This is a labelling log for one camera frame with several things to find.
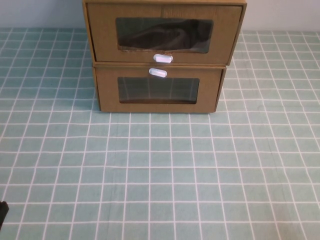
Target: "brown cardboard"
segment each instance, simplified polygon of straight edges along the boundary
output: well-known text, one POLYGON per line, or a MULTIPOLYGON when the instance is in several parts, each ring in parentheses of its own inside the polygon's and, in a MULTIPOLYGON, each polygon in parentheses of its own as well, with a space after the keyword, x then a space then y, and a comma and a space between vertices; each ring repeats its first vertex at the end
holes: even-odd
POLYGON ((93 68, 98 98, 103 112, 210 113, 215 112, 225 67, 211 66, 141 66, 109 64, 93 68), (167 71, 168 78, 198 78, 196 104, 120 103, 118 77, 151 77, 150 67, 167 71))
POLYGON ((96 95, 103 112, 210 113, 216 111, 226 74, 226 65, 231 62, 244 19, 246 0, 83 0, 82 3, 92 56, 96 95), (133 48, 128 51, 118 46, 115 21, 116 18, 123 17, 213 20, 209 51, 198 53, 185 50, 137 48, 135 48, 136 51, 132 51, 133 48), (169 64, 155 62, 154 54, 172 55, 173 61, 169 64), (167 77, 163 83, 159 84, 154 78, 145 79, 152 77, 149 74, 150 68, 167 71, 167 77), (165 100, 153 98, 149 87, 152 85, 149 83, 152 81, 155 83, 153 90, 157 93, 158 89, 162 89, 165 82, 168 83, 171 78, 173 78, 172 84, 175 79, 183 78, 180 79, 182 87, 177 85, 174 91, 176 93, 180 90, 190 91, 192 100, 189 95, 186 95, 186 98, 172 100, 171 93, 170 100, 167 99, 168 95, 165 95, 165 100), (195 84, 198 88, 193 84, 189 90, 189 85, 186 83, 190 78, 196 79, 195 84), (135 81, 139 81, 140 85, 147 83, 148 87, 144 85, 144 91, 141 92, 141 89, 136 87, 135 81), (132 84, 134 87, 127 89, 127 86, 132 84), (133 98, 128 97, 129 90, 137 96, 137 99, 132 100, 133 98))
POLYGON ((244 0, 84 0, 84 18, 94 62, 154 63, 156 53, 172 54, 177 64, 229 65, 244 17, 244 0), (122 51, 118 48, 117 17, 211 19, 208 53, 122 51))

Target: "storage box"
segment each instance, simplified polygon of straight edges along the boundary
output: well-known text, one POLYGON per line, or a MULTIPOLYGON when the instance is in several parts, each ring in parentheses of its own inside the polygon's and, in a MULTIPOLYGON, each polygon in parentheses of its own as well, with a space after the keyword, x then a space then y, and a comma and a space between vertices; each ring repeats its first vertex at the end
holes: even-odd
POLYGON ((226 68, 106 64, 93 68, 104 112, 215 112, 226 68), (166 77, 150 75, 152 68, 166 77))
POLYGON ((83 0, 101 110, 216 111, 246 6, 245 0, 83 0))

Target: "cardboard drawer unit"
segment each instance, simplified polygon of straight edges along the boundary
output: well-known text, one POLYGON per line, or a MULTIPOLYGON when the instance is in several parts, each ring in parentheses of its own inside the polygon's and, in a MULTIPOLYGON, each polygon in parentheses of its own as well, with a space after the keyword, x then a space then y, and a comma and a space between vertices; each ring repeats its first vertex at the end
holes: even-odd
POLYGON ((83 0, 104 112, 215 112, 245 0, 83 0))

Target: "white wall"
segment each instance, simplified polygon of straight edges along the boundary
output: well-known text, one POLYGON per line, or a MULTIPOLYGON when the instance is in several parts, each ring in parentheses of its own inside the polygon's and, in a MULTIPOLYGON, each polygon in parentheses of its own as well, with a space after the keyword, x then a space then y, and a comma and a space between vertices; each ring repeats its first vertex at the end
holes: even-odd
MULTIPOLYGON (((320 0, 247 0, 246 30, 320 31, 320 0)), ((81 0, 0 0, 0 27, 85 27, 81 0)))

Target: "light green tile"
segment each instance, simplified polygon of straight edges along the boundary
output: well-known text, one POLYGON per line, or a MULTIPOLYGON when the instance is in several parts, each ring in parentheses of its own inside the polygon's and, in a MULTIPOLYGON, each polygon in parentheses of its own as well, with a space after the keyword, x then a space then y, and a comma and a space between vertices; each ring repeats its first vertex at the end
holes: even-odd
POLYGON ((174 186, 175 201, 196 201, 196 187, 194 185, 175 185, 174 186))
POLYGON ((99 202, 102 188, 99 185, 81 185, 79 187, 78 202, 99 202))
MULTIPOLYGON (((54 184, 57 178, 57 168, 37 168, 35 171, 34 181, 35 184, 54 184)), ((64 169, 60 169, 59 174, 63 174, 64 169)))
POLYGON ((44 234, 44 224, 26 224, 22 225, 19 232, 19 240, 41 240, 44 234))
POLYGON ((173 181, 174 183, 194 183, 194 170, 192 168, 174 168, 173 181))
POLYGON ((74 224, 71 234, 72 240, 94 239, 96 234, 96 223, 74 224))
POLYGON ((49 222, 71 222, 74 214, 74 204, 52 204, 49 222))
POLYGON ((54 191, 53 202, 75 202, 78 186, 57 185, 54 191))
POLYGON ((240 185, 221 185, 223 201, 240 202, 245 200, 243 187, 240 185))
POLYGON ((224 214, 227 221, 248 221, 248 211, 245 203, 224 203, 224 214))
POLYGON ((44 222, 49 214, 49 204, 27 204, 23 221, 25 223, 44 222))
POLYGON ((97 221, 99 212, 99 204, 78 203, 75 208, 74 220, 76 222, 97 221))
POLYGON ((34 185, 31 187, 28 201, 30 203, 49 203, 54 186, 34 185))
POLYGON ((223 221, 224 214, 221 203, 200 203, 201 221, 223 221))

